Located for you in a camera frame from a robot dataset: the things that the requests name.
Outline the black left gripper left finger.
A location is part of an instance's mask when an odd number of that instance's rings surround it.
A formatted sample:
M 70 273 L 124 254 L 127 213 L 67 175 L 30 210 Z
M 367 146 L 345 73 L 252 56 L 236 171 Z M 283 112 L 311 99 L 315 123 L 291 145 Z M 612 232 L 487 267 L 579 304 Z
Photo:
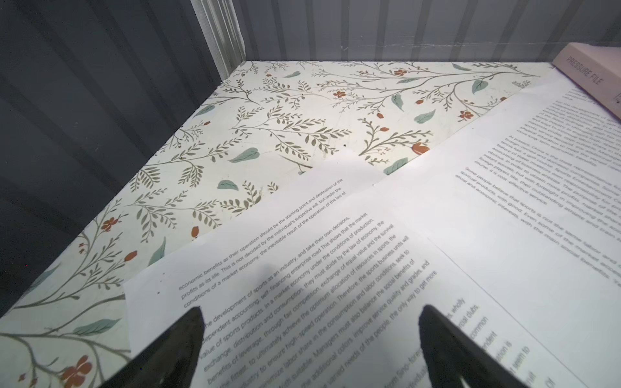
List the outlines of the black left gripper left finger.
M 191 386 L 204 332 L 202 311 L 193 307 L 102 386 Z

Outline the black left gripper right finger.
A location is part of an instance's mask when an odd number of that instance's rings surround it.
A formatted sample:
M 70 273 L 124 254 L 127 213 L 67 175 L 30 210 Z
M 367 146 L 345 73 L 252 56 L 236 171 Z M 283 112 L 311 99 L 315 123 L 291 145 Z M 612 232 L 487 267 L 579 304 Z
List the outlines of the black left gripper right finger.
M 431 386 L 525 386 L 432 305 L 423 307 L 418 325 Z

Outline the pink file folder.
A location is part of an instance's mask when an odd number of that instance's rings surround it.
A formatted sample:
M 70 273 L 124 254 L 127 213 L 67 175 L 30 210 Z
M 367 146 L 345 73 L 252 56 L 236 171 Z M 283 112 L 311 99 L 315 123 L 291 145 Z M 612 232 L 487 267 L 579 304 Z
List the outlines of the pink file folder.
M 620 48 L 567 44 L 553 66 L 620 119 Z

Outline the printed paper sheet under arm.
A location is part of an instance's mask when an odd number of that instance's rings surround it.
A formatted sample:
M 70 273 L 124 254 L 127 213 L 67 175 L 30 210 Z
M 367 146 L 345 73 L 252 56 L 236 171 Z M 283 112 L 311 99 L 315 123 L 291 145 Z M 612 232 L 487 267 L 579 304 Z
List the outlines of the printed paper sheet under arm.
M 269 274 L 267 256 L 279 243 L 294 237 L 336 202 L 383 176 L 380 169 L 351 150 L 338 152 L 128 281 L 128 312 L 163 309 L 170 314 L 236 286 L 251 290 L 260 275 Z

